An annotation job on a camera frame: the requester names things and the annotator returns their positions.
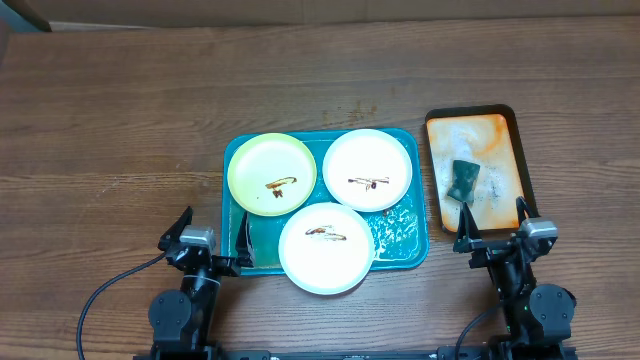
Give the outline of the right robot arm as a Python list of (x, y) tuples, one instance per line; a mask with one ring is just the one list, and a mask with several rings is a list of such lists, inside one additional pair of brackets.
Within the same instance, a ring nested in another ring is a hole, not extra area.
[[(516, 199), (519, 228), (506, 240), (486, 242), (463, 203), (453, 250), (469, 253), (469, 267), (485, 268), (499, 302), (474, 318), (461, 332), (452, 350), (455, 359), (575, 359), (576, 350), (563, 342), (571, 337), (576, 297), (554, 284), (537, 283), (531, 264), (547, 255), (558, 239), (558, 228), (526, 203)], [(496, 312), (504, 315), (507, 332), (487, 344), (463, 346), (468, 333)]]

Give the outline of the white plate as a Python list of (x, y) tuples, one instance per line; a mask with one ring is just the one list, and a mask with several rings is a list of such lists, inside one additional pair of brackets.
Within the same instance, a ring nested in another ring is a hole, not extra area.
[(364, 218), (337, 203), (297, 211), (282, 229), (278, 255), (286, 276), (299, 288), (332, 296), (358, 285), (372, 267), (375, 243)]
[(360, 212), (377, 212), (398, 203), (412, 176), (408, 151), (381, 130), (349, 131), (330, 145), (323, 159), (322, 177), (329, 193)]

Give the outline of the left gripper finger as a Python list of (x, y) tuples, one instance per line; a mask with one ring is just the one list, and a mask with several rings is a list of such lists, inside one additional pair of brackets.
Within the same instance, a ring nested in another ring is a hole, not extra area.
[(188, 206), (176, 222), (160, 237), (157, 248), (167, 251), (173, 243), (178, 243), (184, 229), (192, 223), (193, 209)]
[(249, 213), (244, 212), (236, 236), (236, 259), (241, 267), (253, 267), (255, 254), (250, 236)]

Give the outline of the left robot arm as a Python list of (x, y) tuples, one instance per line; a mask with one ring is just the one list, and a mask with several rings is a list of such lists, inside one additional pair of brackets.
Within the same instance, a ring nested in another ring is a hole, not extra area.
[(241, 220), (234, 257), (216, 255), (213, 230), (193, 226), (192, 217), (193, 209), (186, 208), (158, 243), (168, 264), (183, 277), (179, 289), (160, 293), (149, 307), (151, 359), (224, 359), (222, 347), (209, 340), (221, 279), (238, 277), (244, 267), (254, 265), (248, 214)]

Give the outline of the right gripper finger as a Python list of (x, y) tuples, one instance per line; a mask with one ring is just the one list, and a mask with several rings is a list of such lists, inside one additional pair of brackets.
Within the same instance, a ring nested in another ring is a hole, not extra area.
[(463, 202), (459, 212), (458, 230), (453, 251), (457, 253), (470, 253), (475, 251), (481, 243), (482, 237), (469, 205)]
[(528, 205), (523, 196), (516, 198), (516, 211), (519, 224), (522, 224), (527, 219), (538, 217), (538, 212)]

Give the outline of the green yellow sponge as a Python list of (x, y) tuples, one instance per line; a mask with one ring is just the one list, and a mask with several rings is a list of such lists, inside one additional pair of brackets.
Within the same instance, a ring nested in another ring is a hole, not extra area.
[(452, 183), (447, 196), (459, 202), (474, 202), (474, 186), (481, 166), (476, 163), (454, 160), (452, 163)]

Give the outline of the white plate front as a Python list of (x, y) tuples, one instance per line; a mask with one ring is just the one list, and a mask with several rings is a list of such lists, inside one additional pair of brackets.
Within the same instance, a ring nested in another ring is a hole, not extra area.
[(358, 285), (372, 267), (375, 243), (364, 218), (337, 203), (297, 211), (282, 229), (278, 255), (286, 276), (299, 288), (332, 296)]

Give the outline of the yellow plate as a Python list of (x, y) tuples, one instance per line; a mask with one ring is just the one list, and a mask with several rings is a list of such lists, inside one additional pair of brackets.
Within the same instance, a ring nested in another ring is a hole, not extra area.
[(227, 185), (235, 202), (266, 217), (287, 214), (311, 195), (317, 167), (309, 148), (283, 133), (257, 135), (233, 153)]

